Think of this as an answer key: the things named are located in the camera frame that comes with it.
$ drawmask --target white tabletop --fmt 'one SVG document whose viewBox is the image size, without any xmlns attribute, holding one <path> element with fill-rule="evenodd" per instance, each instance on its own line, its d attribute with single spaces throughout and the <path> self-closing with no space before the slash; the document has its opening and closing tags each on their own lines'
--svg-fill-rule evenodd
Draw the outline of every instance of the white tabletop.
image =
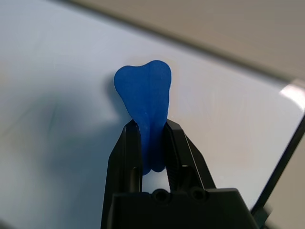
<svg viewBox="0 0 305 229">
<path fill-rule="evenodd" d="M 304 114 L 293 86 L 58 3 L 3 0 L 0 31 L 0 219 L 17 229 L 99 228 L 108 156 L 130 120 L 112 83 L 124 65 L 169 64 L 169 118 L 249 208 Z M 144 190 L 166 187 L 161 176 Z"/>
</svg>

